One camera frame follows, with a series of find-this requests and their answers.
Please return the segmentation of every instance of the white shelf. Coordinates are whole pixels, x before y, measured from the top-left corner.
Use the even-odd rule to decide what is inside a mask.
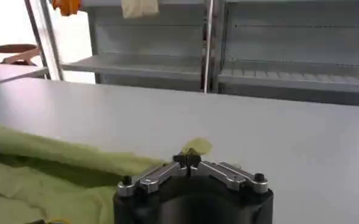
[[[63,65],[63,69],[108,75],[199,80],[201,59],[151,55],[102,54]]]
[[[219,82],[254,86],[359,93],[359,74],[286,72],[225,66]]]
[[[25,77],[39,77],[47,73],[47,68],[37,66],[0,64],[0,83]]]

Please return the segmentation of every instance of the small yellow fabric piece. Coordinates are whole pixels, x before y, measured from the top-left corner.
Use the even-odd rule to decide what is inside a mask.
[[[80,0],[53,0],[53,9],[60,8],[62,16],[77,14],[80,8]]]
[[[194,149],[198,154],[204,155],[211,151],[211,143],[204,138],[194,138],[182,147],[182,153],[186,154],[189,149]]]
[[[140,18],[159,13],[158,0],[122,0],[125,19]]]

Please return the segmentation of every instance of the white table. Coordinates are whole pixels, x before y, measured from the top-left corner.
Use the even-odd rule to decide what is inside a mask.
[[[47,68],[25,65],[0,65],[0,83],[24,77],[38,77],[48,73]]]
[[[205,159],[267,175],[274,223],[359,223],[359,107],[21,79],[0,124],[166,159],[203,136]]]

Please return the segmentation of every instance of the white floor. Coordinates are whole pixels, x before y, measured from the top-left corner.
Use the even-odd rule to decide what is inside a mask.
[[[45,33],[43,20],[39,18],[37,1],[32,1],[40,33]],[[91,55],[91,42],[88,30],[88,19],[85,12],[77,15],[62,17],[59,10],[54,11],[49,6],[52,23],[55,30],[60,59],[63,63],[81,60]],[[48,41],[42,39],[44,47]],[[36,44],[26,12],[24,1],[0,0],[0,44],[31,43]],[[39,57],[33,59],[41,65]],[[64,72],[65,80],[69,82],[95,83],[94,75],[89,72]]]

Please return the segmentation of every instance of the brown chair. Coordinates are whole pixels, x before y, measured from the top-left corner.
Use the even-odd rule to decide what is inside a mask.
[[[40,55],[40,50],[34,44],[6,44],[0,46],[2,54],[16,54],[4,58],[1,64],[34,65],[31,59]]]

